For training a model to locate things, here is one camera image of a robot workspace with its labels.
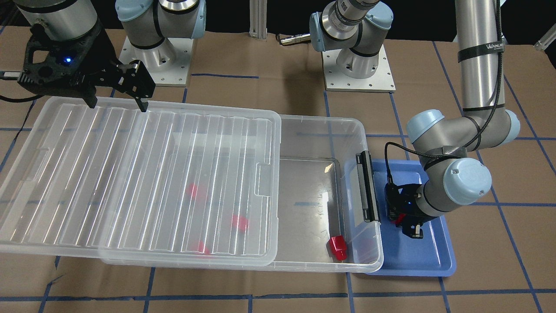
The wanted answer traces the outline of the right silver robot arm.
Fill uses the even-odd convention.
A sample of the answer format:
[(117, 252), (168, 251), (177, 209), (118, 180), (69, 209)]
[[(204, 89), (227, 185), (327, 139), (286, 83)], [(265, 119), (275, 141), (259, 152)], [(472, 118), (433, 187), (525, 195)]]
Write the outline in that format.
[(147, 111), (152, 73), (173, 65), (171, 38), (196, 39), (206, 30), (204, 0), (117, 0), (117, 17), (135, 57), (123, 63), (90, 0), (16, 0), (30, 23), (18, 84), (38, 97), (97, 103), (97, 87), (111, 87)]

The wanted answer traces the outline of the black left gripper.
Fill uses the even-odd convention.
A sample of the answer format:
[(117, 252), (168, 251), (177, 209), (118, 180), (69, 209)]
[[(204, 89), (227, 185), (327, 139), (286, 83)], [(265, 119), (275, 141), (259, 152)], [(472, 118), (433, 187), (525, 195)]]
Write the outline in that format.
[[(417, 205), (417, 190), (423, 184), (409, 183), (398, 186), (394, 183), (385, 185), (387, 200), (387, 216), (389, 220), (397, 220), (402, 214), (409, 216), (426, 216)], [(424, 221), (417, 217), (405, 217), (402, 220), (402, 234), (411, 239), (423, 239), (422, 226)]]

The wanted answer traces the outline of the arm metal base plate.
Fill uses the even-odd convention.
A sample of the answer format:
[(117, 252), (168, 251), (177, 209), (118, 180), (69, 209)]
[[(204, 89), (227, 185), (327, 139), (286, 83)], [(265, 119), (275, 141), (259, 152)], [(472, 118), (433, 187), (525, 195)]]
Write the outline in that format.
[(159, 46), (142, 50), (126, 38), (119, 60), (123, 63), (141, 60), (159, 87), (186, 87), (194, 43), (191, 38), (166, 38)]
[(321, 53), (327, 91), (393, 93), (397, 90), (384, 45), (371, 57), (349, 48)]

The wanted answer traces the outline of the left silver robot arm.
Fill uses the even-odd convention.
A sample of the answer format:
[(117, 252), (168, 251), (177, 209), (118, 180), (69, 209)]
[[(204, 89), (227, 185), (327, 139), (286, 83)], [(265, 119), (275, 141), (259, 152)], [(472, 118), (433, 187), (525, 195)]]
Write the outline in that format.
[[(412, 239), (423, 237), (426, 222), (473, 204), (491, 189), (488, 168), (469, 158), (469, 151), (507, 144), (520, 133), (520, 121), (504, 100), (500, 1), (457, 0), (455, 8), (463, 114), (447, 119), (427, 110), (407, 123), (409, 152), (419, 157), (427, 182), (398, 186), (387, 169), (388, 218)], [(392, 22), (391, 8), (379, 0), (334, 0), (311, 15), (309, 34), (316, 51), (339, 51), (341, 74), (369, 79), (380, 67)]]

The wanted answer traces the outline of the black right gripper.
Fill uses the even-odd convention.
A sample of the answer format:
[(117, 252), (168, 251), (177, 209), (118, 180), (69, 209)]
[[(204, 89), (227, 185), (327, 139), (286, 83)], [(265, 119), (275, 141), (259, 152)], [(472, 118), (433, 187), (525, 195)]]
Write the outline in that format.
[(155, 81), (145, 64), (135, 59), (122, 64), (101, 22), (80, 37), (54, 41), (43, 24), (35, 23), (26, 44), (20, 86), (36, 95), (82, 98), (89, 108), (97, 105), (96, 87), (113, 87), (133, 97), (146, 112)]

